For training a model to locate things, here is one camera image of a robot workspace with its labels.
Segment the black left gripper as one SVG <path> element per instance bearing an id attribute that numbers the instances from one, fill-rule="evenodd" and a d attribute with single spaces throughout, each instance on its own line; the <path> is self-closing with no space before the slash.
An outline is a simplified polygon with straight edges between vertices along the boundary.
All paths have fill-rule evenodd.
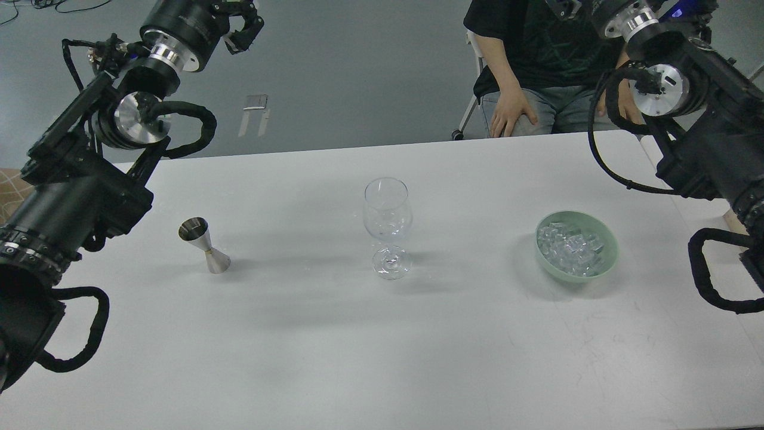
<path id="1" fill-rule="evenodd" d="M 158 1 L 140 27 L 149 54 L 140 65 L 158 73 L 201 72 L 223 38 L 231 55 L 248 51 L 264 27 L 257 12 L 241 16 L 244 25 L 231 29 L 237 3 L 223 1 Z"/>

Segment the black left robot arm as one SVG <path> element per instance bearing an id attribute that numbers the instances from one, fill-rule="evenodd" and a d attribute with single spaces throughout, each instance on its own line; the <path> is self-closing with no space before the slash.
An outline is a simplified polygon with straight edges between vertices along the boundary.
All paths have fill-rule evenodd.
<path id="1" fill-rule="evenodd" d="M 158 1 L 137 42 L 63 40 L 79 93 L 28 151 L 21 179 L 33 190 L 2 225 L 2 390 L 33 364 L 68 373 L 93 358 L 109 297 L 60 288 L 63 274 L 151 209 L 162 158 L 213 140 L 210 110 L 170 100 L 181 73 L 204 70 L 220 42 L 245 52 L 263 27 L 254 1 Z"/>

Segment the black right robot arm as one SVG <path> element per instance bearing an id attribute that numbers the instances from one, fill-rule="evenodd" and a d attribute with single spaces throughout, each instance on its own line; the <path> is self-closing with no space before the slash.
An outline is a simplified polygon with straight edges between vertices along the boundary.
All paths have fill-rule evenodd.
<path id="1" fill-rule="evenodd" d="M 620 36 L 630 60 L 601 76 L 596 97 L 620 130 L 652 136 L 663 156 L 665 189 L 632 182 L 606 167 L 589 128 L 590 150 L 606 174 L 629 189 L 682 198 L 723 198 L 745 233 L 703 228 L 688 243 L 695 286 L 710 305 L 738 315 L 761 312 L 762 299 L 729 300 L 712 285 L 707 241 L 743 248 L 740 259 L 762 286 L 762 91 L 710 46 L 716 1 L 583 1 L 579 11 L 599 36 Z"/>

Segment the person's right hand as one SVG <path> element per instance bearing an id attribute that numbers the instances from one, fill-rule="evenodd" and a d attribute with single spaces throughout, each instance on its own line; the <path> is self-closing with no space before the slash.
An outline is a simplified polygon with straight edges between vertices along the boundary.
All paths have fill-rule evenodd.
<path id="1" fill-rule="evenodd" d="M 489 120 L 489 136 L 491 138 L 510 137 L 521 117 L 525 117 L 532 125 L 537 125 L 537 113 L 522 89 L 501 90 L 494 114 Z"/>

